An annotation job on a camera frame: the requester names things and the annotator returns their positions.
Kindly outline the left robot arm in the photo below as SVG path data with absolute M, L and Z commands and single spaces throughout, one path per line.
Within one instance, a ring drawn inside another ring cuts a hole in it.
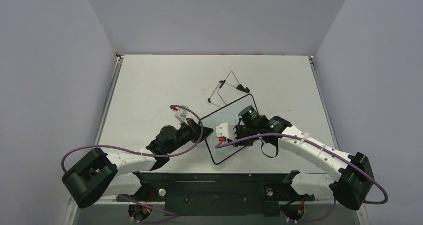
M 150 144 L 141 150 L 107 153 L 99 147 L 91 149 L 70 169 L 65 170 L 62 182 L 79 208 L 86 208 L 103 196 L 131 195 L 143 200 L 149 186 L 135 175 L 153 171 L 170 160 L 169 155 L 188 142 L 200 143 L 214 130 L 202 127 L 188 118 L 179 129 L 171 125 L 161 128 Z

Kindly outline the small black-framed whiteboard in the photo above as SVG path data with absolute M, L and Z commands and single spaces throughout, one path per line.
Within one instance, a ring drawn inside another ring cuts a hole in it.
M 207 136 L 205 143 L 214 164 L 221 164 L 244 148 L 244 146 L 234 145 L 223 148 L 216 148 L 215 146 L 220 142 L 225 143 L 236 139 L 235 125 L 238 124 L 240 119 L 238 114 L 248 106 L 257 108 L 251 94 L 247 94 L 202 118 L 203 126 L 213 129 L 213 132 Z

